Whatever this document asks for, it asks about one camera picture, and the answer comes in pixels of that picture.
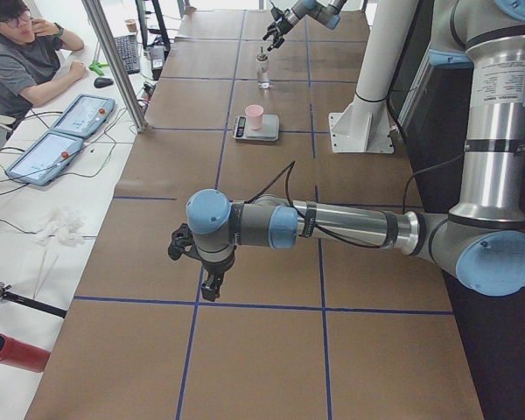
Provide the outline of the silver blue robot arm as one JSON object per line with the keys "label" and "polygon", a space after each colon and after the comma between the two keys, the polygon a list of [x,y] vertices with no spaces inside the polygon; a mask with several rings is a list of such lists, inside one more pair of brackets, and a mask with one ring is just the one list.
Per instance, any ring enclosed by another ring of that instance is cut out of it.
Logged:
{"label": "silver blue robot arm", "polygon": [[272,38],[266,51],[278,49],[284,43],[284,36],[288,34],[304,17],[310,17],[329,30],[334,30],[340,21],[346,0],[333,0],[323,5],[315,0],[296,1],[289,9],[281,10],[272,4],[270,9],[273,22],[267,27],[264,41]]}
{"label": "silver blue robot arm", "polygon": [[458,203],[448,213],[399,214],[278,198],[230,201],[214,189],[187,202],[169,257],[201,262],[204,299],[220,295],[240,245],[289,249],[297,238],[364,249],[400,249],[435,263],[465,287],[506,296],[525,286],[525,1],[437,1],[430,63],[471,67],[468,126]]}

